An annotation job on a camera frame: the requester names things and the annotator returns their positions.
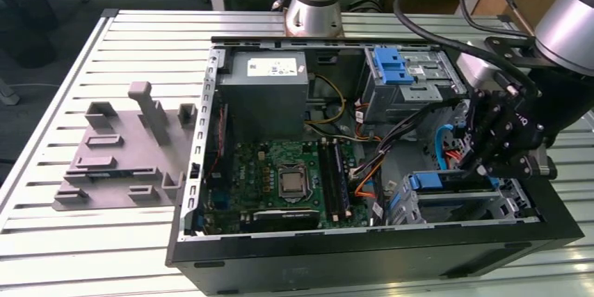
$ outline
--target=green motherboard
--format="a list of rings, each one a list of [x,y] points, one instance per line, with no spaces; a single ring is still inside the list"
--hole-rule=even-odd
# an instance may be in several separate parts
[[[234,152],[234,175],[227,192],[215,191],[215,201],[227,201],[206,217],[218,227],[218,234],[245,233],[246,214],[266,210],[319,211],[319,229],[367,225],[365,201],[354,201],[349,219],[327,216],[325,188],[315,141],[267,141],[239,143]],[[353,144],[339,143],[345,170],[355,167]]]

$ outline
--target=ram slot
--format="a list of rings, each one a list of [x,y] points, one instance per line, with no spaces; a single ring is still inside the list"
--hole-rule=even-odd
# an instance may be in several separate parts
[[[325,203],[327,218],[337,222],[349,218],[349,189],[343,169],[343,154],[339,143],[322,140],[318,145],[318,157],[322,173],[322,188],[325,190]]]

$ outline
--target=red cable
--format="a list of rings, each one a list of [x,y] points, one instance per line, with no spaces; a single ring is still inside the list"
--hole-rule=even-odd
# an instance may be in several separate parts
[[[215,158],[215,162],[214,162],[214,164],[211,166],[211,170],[208,172],[208,175],[207,175],[206,179],[208,179],[211,177],[212,171],[215,171],[216,163],[219,162],[220,151],[223,150],[223,133],[222,133],[222,131],[223,131],[223,107],[219,110],[219,131],[218,131],[218,134],[219,134],[219,144],[218,144],[218,150],[216,150],[216,158]]]

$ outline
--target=blue plastic bracket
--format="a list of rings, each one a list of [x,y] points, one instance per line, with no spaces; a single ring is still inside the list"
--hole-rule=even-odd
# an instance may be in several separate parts
[[[410,85],[415,79],[407,72],[407,60],[395,48],[375,48],[375,64],[386,85]]]

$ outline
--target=label sticker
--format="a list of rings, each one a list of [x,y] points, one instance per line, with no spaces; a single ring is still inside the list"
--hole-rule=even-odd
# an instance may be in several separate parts
[[[357,123],[363,123],[363,117],[365,117],[363,112],[362,111],[355,111]]]
[[[383,217],[383,209],[379,206],[378,202],[374,202],[373,209],[374,209],[375,215],[378,215],[378,217]]]
[[[422,67],[409,67],[410,74],[425,74]]]
[[[249,77],[297,76],[297,61],[295,58],[250,58]]]

